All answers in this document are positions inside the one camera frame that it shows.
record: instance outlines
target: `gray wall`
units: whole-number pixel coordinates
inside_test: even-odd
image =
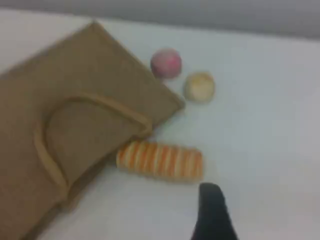
[[[0,6],[320,37],[320,0],[0,0]]]

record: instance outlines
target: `toy bread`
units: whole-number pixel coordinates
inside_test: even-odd
[[[195,148],[135,141],[120,149],[116,165],[137,174],[193,182],[203,177],[203,156]]]

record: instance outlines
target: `black object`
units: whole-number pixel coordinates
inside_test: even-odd
[[[199,186],[199,210],[191,240],[239,240],[233,228],[225,197],[213,183]]]

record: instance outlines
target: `bag handle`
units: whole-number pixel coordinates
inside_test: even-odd
[[[34,146],[37,151],[38,157],[44,166],[45,170],[48,172],[52,180],[61,189],[62,201],[66,202],[68,200],[68,193],[70,190],[70,185],[64,172],[59,167],[57,162],[51,156],[48,151],[48,145],[46,141],[46,130],[52,116],[61,109],[64,105],[70,102],[88,102],[91,104],[96,104],[103,108],[108,108],[116,111],[125,118],[131,119],[139,124],[141,124],[144,129],[139,132],[136,137],[144,138],[151,134],[152,132],[152,121],[142,114],[131,110],[130,108],[124,106],[123,104],[117,102],[111,97],[99,96],[95,94],[79,93],[66,97],[62,101],[58,102],[53,108],[45,115],[36,125],[34,131]]]

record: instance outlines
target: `jute bag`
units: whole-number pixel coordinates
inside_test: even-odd
[[[113,153],[184,107],[99,24],[0,77],[0,239],[34,238]]]

